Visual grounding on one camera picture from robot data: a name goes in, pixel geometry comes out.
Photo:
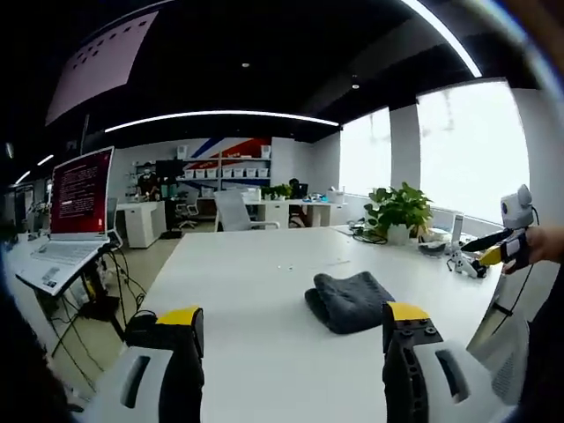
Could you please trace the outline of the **person's right hand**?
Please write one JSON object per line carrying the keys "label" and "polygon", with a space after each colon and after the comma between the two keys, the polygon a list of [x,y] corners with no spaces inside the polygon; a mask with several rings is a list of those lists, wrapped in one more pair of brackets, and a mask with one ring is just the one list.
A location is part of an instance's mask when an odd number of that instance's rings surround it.
{"label": "person's right hand", "polygon": [[532,226],[526,231],[529,263],[563,263],[564,229],[562,226]]}

